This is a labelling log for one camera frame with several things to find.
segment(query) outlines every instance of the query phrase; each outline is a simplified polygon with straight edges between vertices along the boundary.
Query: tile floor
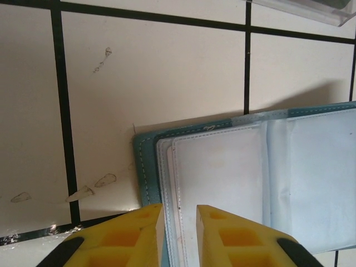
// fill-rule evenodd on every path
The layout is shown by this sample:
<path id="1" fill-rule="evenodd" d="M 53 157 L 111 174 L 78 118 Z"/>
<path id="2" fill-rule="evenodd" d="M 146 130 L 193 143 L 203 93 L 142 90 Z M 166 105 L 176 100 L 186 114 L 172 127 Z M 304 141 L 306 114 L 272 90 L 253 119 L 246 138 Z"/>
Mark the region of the tile floor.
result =
<path id="1" fill-rule="evenodd" d="M 248 85 L 244 31 L 62 12 L 66 76 L 59 77 L 67 77 L 68 88 L 58 89 L 47 1 L 55 0 L 33 1 L 44 9 L 0 4 L 0 212 L 10 215 L 0 217 L 1 236 L 70 224 L 67 176 L 76 176 L 84 193 L 76 215 L 82 221 L 139 208 L 134 133 L 240 115 L 246 88 L 250 112 L 349 100 L 356 20 L 337 28 L 256 5 L 252 26 L 340 42 L 252 33 Z M 246 20 L 241 0 L 70 2 L 66 11 L 90 4 L 224 22 L 227 28 L 237 23 L 243 29 Z M 58 95 L 67 89 L 70 117 Z M 63 123 L 71 121 L 74 174 L 61 115 Z M 106 175 L 116 181 L 95 187 L 95 194 L 86 190 Z M 2 239 L 2 266 L 35 266 L 65 235 L 11 245 Z M 316 257 L 334 266 L 335 252 Z M 356 250 L 339 252 L 339 267 L 354 262 Z"/>

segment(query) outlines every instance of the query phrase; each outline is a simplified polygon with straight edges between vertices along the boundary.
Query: white tile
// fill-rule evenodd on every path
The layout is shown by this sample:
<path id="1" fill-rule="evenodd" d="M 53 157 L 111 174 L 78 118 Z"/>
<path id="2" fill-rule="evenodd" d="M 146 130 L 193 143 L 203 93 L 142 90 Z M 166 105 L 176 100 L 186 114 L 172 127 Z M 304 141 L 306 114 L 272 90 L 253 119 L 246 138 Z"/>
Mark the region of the white tile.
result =
<path id="1" fill-rule="evenodd" d="M 356 263 L 356 249 L 339 250 L 338 267 L 354 267 Z"/>
<path id="2" fill-rule="evenodd" d="M 95 191 L 80 200 L 81 218 L 138 208 L 133 123 L 142 132 L 147 125 L 241 111 L 244 33 L 62 17 L 78 187 Z M 106 174 L 117 181 L 94 187 Z"/>
<path id="3" fill-rule="evenodd" d="M 323 267 L 334 267 L 335 264 L 335 252 L 329 251 L 313 255 Z"/>
<path id="4" fill-rule="evenodd" d="M 356 18 L 342 27 L 332 26 L 312 19 L 299 17 L 272 8 L 252 5 L 251 24 L 266 28 L 284 29 L 295 32 L 306 32 L 328 36 L 355 38 Z"/>
<path id="5" fill-rule="evenodd" d="M 68 0 L 67 2 L 245 24 L 246 2 L 241 0 Z"/>
<path id="6" fill-rule="evenodd" d="M 352 58 L 348 44 L 252 34 L 250 109 L 348 101 Z"/>
<path id="7" fill-rule="evenodd" d="M 71 233 L 50 235 L 11 245 L 0 246 L 2 267 L 37 266 L 57 245 Z"/>
<path id="8" fill-rule="evenodd" d="M 1 5 L 0 17 L 0 236 L 5 236 L 71 220 L 50 11 Z M 21 193 L 31 199 L 16 202 Z"/>

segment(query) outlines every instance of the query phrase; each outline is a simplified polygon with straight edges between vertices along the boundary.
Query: clear plastic container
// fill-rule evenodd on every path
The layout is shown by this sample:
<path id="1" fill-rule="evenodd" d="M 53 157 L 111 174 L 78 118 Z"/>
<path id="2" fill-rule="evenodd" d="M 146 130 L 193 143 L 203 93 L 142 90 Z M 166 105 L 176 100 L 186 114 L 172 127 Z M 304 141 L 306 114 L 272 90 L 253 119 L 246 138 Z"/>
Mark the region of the clear plastic container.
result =
<path id="1" fill-rule="evenodd" d="M 246 1 L 339 27 L 356 15 L 356 3 L 354 0 Z"/>

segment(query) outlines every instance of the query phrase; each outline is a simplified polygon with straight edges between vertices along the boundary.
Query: floor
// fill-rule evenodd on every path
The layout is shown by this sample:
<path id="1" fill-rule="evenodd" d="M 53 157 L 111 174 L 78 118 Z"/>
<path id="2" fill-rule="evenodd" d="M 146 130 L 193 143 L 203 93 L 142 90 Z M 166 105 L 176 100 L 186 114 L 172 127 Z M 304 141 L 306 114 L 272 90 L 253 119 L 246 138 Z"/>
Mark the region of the floor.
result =
<path id="1" fill-rule="evenodd" d="M 241 0 L 0 0 L 0 17 L 2 266 L 139 208 L 135 133 L 353 99 L 356 19 Z"/>

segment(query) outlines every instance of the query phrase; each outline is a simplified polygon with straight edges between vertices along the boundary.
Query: teal leather cover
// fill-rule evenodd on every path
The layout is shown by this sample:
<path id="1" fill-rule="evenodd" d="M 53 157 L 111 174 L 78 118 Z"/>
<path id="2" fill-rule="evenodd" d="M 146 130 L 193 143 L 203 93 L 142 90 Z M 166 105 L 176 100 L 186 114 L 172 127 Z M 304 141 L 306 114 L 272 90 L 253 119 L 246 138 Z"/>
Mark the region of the teal leather cover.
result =
<path id="1" fill-rule="evenodd" d="M 154 203 L 162 203 L 160 194 L 159 173 L 156 158 L 156 144 L 158 140 L 183 136 L 198 132 L 217 130 L 233 126 L 241 126 L 255 121 L 276 120 L 288 117 L 310 116 L 320 113 L 341 111 L 356 108 L 356 101 L 335 103 L 325 106 L 291 108 L 288 110 L 266 111 L 255 114 L 233 117 L 226 120 L 213 121 L 199 125 L 171 128 L 167 130 L 154 131 L 136 135 L 133 140 L 133 150 L 142 205 L 146 206 Z M 164 240 L 164 250 L 162 253 L 162 266 L 169 266 L 169 257 L 166 239 Z"/>

